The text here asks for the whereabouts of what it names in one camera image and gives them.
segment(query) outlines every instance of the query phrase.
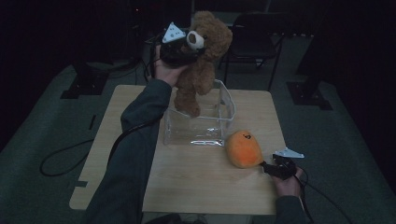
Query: dark floor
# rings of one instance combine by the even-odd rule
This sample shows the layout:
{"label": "dark floor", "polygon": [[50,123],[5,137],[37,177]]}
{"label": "dark floor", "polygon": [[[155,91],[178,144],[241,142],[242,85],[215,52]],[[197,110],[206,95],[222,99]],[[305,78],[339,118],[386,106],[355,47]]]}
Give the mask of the dark floor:
{"label": "dark floor", "polygon": [[[309,174],[306,201],[317,223],[347,223],[340,207],[353,223],[396,223],[396,197],[387,185],[364,143],[359,130],[339,99],[334,86],[320,83],[319,89],[332,106],[295,105],[287,82],[304,81],[296,69],[310,39],[286,39],[271,90],[286,144],[304,153],[297,160]],[[103,68],[102,64],[93,64]],[[266,89],[272,62],[256,71],[251,64],[232,64],[229,89]],[[40,174],[40,162],[51,152],[93,139],[114,88],[120,84],[144,85],[143,66],[137,70],[111,73],[101,95],[60,99],[75,78],[67,67],[55,77],[34,110],[0,153],[0,216],[10,224],[78,223],[82,211],[68,206],[82,169],[62,176]],[[222,79],[222,70],[218,71]],[[58,173],[71,167],[90,150],[90,143],[54,157],[44,168]],[[274,217],[255,216],[255,224],[272,223]]]}

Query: wooden table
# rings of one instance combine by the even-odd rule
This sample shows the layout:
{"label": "wooden table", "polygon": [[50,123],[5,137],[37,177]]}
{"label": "wooden table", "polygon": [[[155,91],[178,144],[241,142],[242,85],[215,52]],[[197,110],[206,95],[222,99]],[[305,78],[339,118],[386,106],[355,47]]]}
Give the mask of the wooden table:
{"label": "wooden table", "polygon": [[[144,86],[118,86],[107,107],[79,181],[70,200],[73,209],[86,209],[106,171],[107,158],[121,133],[120,114]],[[248,130],[270,161],[285,141],[272,96],[267,91],[230,90],[236,114],[230,133]],[[223,147],[164,145],[163,120],[148,180],[144,212],[272,215],[276,193],[261,167],[239,169]]]}

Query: brown teddy bear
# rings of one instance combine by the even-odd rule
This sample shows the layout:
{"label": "brown teddy bear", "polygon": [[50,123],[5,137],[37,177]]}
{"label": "brown teddy bear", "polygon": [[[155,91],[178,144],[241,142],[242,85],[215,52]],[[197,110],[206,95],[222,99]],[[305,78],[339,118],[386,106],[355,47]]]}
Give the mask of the brown teddy bear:
{"label": "brown teddy bear", "polygon": [[195,13],[187,42],[192,49],[205,48],[197,61],[179,77],[176,87],[175,108],[191,117],[201,113],[195,95],[210,92],[215,80],[215,60],[224,55],[233,39],[231,30],[209,11]]}

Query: person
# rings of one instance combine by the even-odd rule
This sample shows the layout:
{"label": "person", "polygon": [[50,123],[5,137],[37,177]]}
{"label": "person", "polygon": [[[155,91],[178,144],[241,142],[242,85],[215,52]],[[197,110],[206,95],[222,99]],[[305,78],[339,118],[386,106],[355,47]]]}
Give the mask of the person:
{"label": "person", "polygon": [[305,212],[300,201],[301,186],[299,180],[303,170],[297,167],[295,176],[286,180],[271,176],[274,180],[276,193],[276,221],[275,224],[300,224],[306,223]]}
{"label": "person", "polygon": [[[155,78],[123,111],[122,130],[160,118],[169,106],[172,88],[188,66],[170,68],[162,60],[154,61]],[[120,141],[112,155],[105,176],[92,196],[81,223],[135,223],[142,220],[142,206],[149,181],[159,132],[159,121],[130,133]],[[279,199],[276,223],[292,223],[304,214],[298,202],[299,190],[292,179],[274,177]]]}

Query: transparent box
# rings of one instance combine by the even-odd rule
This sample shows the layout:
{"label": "transparent box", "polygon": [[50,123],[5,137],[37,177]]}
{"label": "transparent box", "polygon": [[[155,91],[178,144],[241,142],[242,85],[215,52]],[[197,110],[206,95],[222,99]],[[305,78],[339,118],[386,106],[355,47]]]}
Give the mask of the transparent box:
{"label": "transparent box", "polygon": [[235,115],[231,94],[220,80],[215,80],[209,94],[197,94],[196,98],[201,107],[201,115],[197,118],[172,106],[166,110],[164,143],[223,147]]}

